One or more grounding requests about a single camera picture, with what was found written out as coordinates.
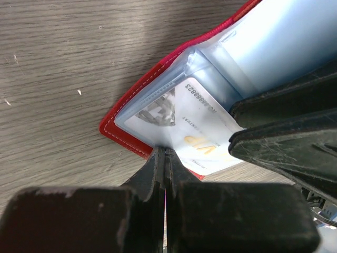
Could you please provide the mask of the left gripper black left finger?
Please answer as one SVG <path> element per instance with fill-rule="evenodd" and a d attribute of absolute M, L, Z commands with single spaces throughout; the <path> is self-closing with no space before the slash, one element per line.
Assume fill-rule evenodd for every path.
<path fill-rule="evenodd" d="M 162 252 L 165 150 L 119 187 L 29 187 L 1 217 L 1 252 Z"/>

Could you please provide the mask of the silver VIP card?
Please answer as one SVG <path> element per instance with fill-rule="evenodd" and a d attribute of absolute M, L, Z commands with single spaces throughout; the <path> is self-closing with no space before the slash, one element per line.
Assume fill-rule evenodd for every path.
<path fill-rule="evenodd" d="M 124 127 L 148 145 L 173 149 L 201 176 L 241 163 L 228 151 L 230 137 L 241 127 L 193 77 L 145 100 Z"/>

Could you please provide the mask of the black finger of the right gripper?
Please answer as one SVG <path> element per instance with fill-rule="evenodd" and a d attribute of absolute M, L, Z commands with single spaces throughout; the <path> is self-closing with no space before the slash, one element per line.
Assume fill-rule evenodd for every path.
<path fill-rule="evenodd" d="M 336 60 L 279 87 L 236 102 L 229 114 L 243 128 L 336 108 Z"/>
<path fill-rule="evenodd" d="M 336 109 L 237 132 L 229 153 L 336 203 Z"/>

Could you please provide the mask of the red leather card holder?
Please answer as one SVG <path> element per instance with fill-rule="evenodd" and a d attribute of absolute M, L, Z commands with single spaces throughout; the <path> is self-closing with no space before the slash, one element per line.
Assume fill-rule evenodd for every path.
<path fill-rule="evenodd" d="M 227 21 L 158 62 L 113 106 L 99 130 L 147 158 L 155 146 L 124 127 L 145 100 L 193 77 L 229 114 L 236 102 L 302 77 L 335 57 L 336 1 L 248 1 Z"/>

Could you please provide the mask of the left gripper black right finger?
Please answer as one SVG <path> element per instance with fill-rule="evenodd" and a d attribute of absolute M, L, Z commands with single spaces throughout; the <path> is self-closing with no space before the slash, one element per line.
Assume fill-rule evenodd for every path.
<path fill-rule="evenodd" d="M 309 206 L 282 183 L 202 182 L 165 151 L 168 252 L 314 252 Z"/>

